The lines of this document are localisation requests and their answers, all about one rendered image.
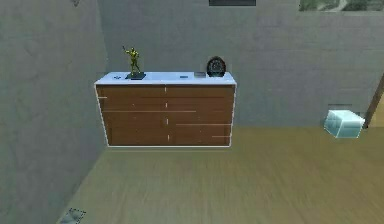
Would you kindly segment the round black alarm clock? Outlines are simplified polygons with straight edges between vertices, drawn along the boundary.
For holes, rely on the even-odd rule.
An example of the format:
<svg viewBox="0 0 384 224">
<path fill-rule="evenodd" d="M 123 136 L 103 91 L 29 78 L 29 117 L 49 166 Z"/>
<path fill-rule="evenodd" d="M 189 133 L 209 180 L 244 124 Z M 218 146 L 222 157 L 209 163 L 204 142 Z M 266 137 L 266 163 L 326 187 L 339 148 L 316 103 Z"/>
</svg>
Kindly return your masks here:
<svg viewBox="0 0 384 224">
<path fill-rule="evenodd" d="M 223 77 L 226 72 L 226 64 L 221 57 L 214 56 L 208 61 L 206 70 L 209 77 Z"/>
</svg>

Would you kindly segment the brown chest of drawers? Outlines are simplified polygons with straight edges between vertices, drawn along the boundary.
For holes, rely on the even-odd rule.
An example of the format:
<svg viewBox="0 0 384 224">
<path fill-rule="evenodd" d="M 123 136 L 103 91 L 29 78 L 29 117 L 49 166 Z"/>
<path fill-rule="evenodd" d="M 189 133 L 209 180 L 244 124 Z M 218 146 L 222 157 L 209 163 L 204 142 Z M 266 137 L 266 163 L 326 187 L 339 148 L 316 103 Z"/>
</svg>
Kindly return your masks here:
<svg viewBox="0 0 384 224">
<path fill-rule="evenodd" d="M 108 146 L 231 145 L 237 82 L 230 73 L 195 78 L 194 72 L 148 72 L 142 80 L 127 75 L 109 72 L 94 83 Z"/>
</svg>

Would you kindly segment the golden figure statue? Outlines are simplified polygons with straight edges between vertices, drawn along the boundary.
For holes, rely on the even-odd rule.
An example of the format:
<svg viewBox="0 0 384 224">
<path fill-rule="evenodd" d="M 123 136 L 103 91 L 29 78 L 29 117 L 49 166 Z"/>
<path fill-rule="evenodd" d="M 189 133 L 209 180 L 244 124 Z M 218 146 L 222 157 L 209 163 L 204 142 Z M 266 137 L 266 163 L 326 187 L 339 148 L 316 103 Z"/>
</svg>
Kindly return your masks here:
<svg viewBox="0 0 384 224">
<path fill-rule="evenodd" d="M 130 68 L 131 72 L 126 76 L 130 80 L 142 80 L 146 74 L 141 71 L 138 59 L 139 53 L 132 47 L 130 50 L 127 50 L 125 47 L 122 47 L 123 51 L 130 56 Z"/>
</svg>

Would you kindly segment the pale blue glass bin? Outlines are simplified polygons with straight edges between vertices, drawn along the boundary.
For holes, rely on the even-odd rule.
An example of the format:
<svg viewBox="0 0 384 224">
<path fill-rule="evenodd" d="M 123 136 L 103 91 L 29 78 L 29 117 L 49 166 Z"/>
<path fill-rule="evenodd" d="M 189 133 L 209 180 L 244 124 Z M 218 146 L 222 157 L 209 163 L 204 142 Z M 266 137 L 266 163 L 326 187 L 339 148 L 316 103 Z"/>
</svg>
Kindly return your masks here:
<svg viewBox="0 0 384 224">
<path fill-rule="evenodd" d="M 365 119 L 350 110 L 329 110 L 324 129 L 335 138 L 358 138 Z"/>
</svg>

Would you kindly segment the grey cloth on floor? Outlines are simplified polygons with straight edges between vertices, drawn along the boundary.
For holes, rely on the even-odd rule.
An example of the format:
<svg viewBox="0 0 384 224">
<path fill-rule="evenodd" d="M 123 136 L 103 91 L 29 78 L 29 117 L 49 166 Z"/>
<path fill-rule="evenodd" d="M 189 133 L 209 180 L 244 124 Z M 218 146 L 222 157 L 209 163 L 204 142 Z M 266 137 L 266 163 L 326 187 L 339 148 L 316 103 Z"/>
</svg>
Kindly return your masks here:
<svg viewBox="0 0 384 224">
<path fill-rule="evenodd" d="M 60 224 L 80 224 L 85 214 L 85 211 L 70 208 L 60 220 Z"/>
</svg>

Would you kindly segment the window with green view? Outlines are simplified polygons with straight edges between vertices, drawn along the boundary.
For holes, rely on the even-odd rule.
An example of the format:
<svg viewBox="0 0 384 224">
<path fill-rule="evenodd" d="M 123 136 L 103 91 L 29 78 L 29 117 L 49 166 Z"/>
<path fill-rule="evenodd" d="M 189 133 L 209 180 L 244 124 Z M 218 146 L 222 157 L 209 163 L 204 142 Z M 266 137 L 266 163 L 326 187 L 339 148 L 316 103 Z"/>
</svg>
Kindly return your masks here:
<svg viewBox="0 0 384 224">
<path fill-rule="evenodd" d="M 299 10 L 320 12 L 380 12 L 384 0 L 300 0 Z"/>
</svg>

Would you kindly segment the brown room door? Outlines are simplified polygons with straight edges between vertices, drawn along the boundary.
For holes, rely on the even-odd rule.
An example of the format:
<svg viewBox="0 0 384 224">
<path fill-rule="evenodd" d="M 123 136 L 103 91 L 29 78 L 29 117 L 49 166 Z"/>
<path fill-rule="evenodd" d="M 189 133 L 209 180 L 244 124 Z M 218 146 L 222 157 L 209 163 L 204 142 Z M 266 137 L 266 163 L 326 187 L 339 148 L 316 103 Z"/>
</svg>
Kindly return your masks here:
<svg viewBox="0 0 384 224">
<path fill-rule="evenodd" d="M 380 78 L 379 84 L 372 97 L 371 103 L 366 111 L 365 122 L 363 125 L 364 129 L 367 129 L 369 127 L 372 117 L 377 109 L 377 106 L 379 105 L 379 102 L 383 93 L 384 93 L 384 74 Z"/>
</svg>

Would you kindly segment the dark framed wall picture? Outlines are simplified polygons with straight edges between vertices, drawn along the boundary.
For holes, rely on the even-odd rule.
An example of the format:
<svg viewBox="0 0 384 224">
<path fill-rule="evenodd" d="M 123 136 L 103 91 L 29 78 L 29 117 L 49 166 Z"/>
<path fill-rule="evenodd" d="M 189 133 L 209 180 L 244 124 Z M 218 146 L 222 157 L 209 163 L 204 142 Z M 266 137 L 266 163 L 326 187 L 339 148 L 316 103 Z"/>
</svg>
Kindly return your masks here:
<svg viewBox="0 0 384 224">
<path fill-rule="evenodd" d="M 209 6 L 256 6 L 257 0 L 208 0 Z"/>
</svg>

